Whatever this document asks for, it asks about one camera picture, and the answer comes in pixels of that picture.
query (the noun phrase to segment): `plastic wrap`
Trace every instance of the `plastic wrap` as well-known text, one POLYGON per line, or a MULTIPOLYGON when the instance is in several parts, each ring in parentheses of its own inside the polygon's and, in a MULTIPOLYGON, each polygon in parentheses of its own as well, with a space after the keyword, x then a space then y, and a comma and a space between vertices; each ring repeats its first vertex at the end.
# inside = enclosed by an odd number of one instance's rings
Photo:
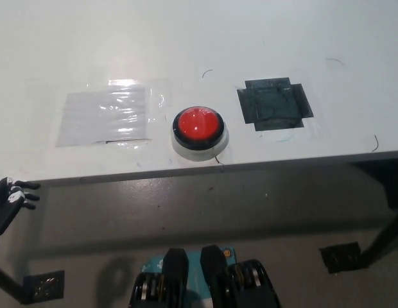
POLYGON ((57 146, 146 140, 152 115, 164 105, 164 96, 152 84, 109 80, 106 89, 68 94, 57 146))

